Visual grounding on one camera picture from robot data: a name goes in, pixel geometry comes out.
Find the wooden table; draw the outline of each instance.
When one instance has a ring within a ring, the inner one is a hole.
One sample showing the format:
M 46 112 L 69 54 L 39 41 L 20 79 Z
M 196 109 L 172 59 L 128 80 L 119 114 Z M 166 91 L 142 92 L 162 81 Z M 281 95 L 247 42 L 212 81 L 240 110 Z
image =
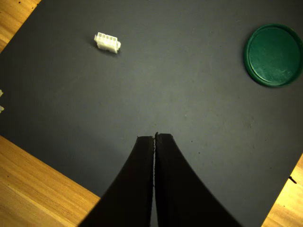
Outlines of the wooden table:
M 0 1 L 0 52 L 40 0 Z M 303 156 L 263 223 L 303 226 Z M 0 223 L 74 226 L 99 197 L 0 136 Z

